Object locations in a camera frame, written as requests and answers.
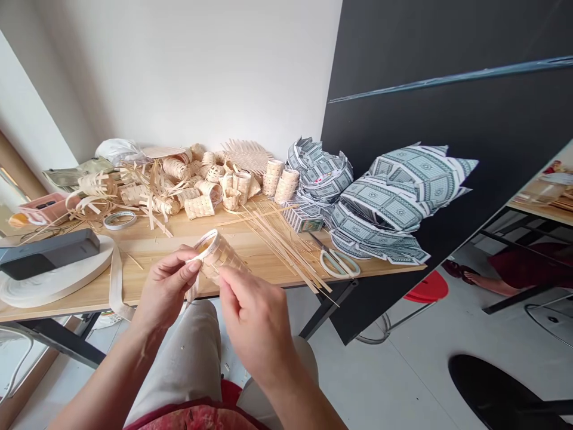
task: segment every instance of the roll of tape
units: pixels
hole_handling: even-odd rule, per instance
[[[131,219],[129,221],[124,222],[123,224],[117,224],[117,225],[110,224],[110,222],[122,216],[131,216]],[[135,221],[137,221],[137,215],[135,215],[135,213],[133,213],[132,211],[121,211],[121,212],[116,212],[115,214],[111,214],[109,217],[105,218],[103,220],[103,224],[108,230],[123,230],[124,228],[127,228],[133,223],[135,223]]]

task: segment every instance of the person's left hand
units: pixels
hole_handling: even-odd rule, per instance
[[[181,245],[151,267],[132,325],[143,330],[167,330],[173,325],[202,264],[185,261],[198,254],[194,248]]]

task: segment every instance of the beige pants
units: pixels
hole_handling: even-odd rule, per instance
[[[305,368],[318,383],[318,367],[310,345],[300,337],[293,340]],[[125,425],[162,406],[206,396],[221,401],[221,333],[215,306],[209,300],[197,300],[185,311],[165,350],[153,363]],[[237,406],[270,429],[282,429],[269,400],[252,378],[245,384]]]

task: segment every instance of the white scissors handle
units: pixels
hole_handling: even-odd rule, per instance
[[[358,267],[358,265],[351,258],[343,254],[340,254],[332,249],[328,251],[329,252],[321,250],[321,264],[324,270],[328,274],[338,279],[356,278],[360,274],[360,267]],[[328,259],[328,261],[333,265],[333,267],[336,270],[338,270],[338,272],[333,272],[332,270],[330,270],[330,268],[326,264],[325,259]],[[352,266],[354,270],[350,269],[349,265],[347,265],[344,260],[346,260],[346,262],[348,262],[349,265]]]

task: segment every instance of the pink box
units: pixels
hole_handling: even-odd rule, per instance
[[[28,221],[34,225],[60,225],[68,221],[67,217],[64,215],[67,213],[66,209],[66,198],[69,194],[65,193],[52,193],[44,197],[32,200],[30,203],[26,203],[18,206],[20,212],[22,212],[28,218]],[[42,209],[37,209],[37,206],[46,204],[48,202],[55,201],[56,203],[46,206]],[[76,207],[79,203],[80,198],[74,196],[68,202],[70,208]]]

